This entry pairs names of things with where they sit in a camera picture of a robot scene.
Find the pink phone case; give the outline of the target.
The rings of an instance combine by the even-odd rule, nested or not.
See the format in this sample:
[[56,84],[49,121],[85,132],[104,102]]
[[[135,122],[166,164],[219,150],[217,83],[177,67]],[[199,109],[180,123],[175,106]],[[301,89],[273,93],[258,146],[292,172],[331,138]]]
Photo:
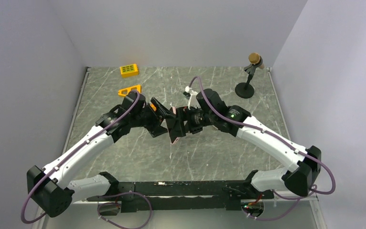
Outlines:
[[174,120],[171,120],[169,122],[169,127],[168,127],[168,131],[169,131],[169,137],[170,137],[170,140],[171,140],[171,145],[174,145],[178,140],[179,140],[179,137],[177,136],[177,134],[175,133],[175,130],[174,130],[174,125],[175,125],[175,121],[176,121],[176,117],[177,117],[177,114],[176,114],[176,108],[174,106],[172,106],[170,108],[170,111],[174,114]]

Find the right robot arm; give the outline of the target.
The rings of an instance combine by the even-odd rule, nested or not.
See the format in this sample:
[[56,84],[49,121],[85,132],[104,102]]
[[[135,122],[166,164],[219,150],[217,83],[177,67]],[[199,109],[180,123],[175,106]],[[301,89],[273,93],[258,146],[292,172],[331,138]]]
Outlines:
[[283,165],[281,169],[251,172],[244,183],[244,193],[249,198],[273,189],[287,189],[300,197],[309,194],[321,170],[317,162],[321,152],[317,147],[306,148],[283,138],[242,107],[227,106],[212,89],[198,93],[196,100],[200,105],[198,108],[163,109],[172,143],[187,133],[196,134],[213,125],[223,133],[254,144]]

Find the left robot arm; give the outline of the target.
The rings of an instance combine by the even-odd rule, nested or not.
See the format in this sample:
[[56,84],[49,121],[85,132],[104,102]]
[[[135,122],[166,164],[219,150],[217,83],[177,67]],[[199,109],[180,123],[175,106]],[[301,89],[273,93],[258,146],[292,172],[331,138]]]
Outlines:
[[143,127],[152,137],[168,132],[161,123],[169,110],[154,97],[146,102],[137,91],[128,93],[121,104],[104,113],[90,131],[67,152],[43,168],[32,166],[26,174],[28,199],[32,199],[44,213],[56,217],[73,201],[81,199],[82,192],[91,190],[94,195],[112,200],[118,194],[117,180],[101,173],[88,183],[76,187],[72,182],[77,172],[132,128]]

